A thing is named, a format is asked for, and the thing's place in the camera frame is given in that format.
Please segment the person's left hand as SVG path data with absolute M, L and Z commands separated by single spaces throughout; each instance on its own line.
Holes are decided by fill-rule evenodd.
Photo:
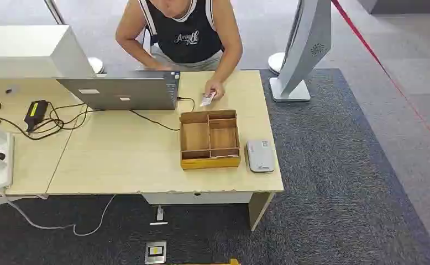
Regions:
M 213 94 L 213 100 L 221 99 L 225 94 L 223 83 L 217 79 L 209 79 L 205 85 L 205 96 Z

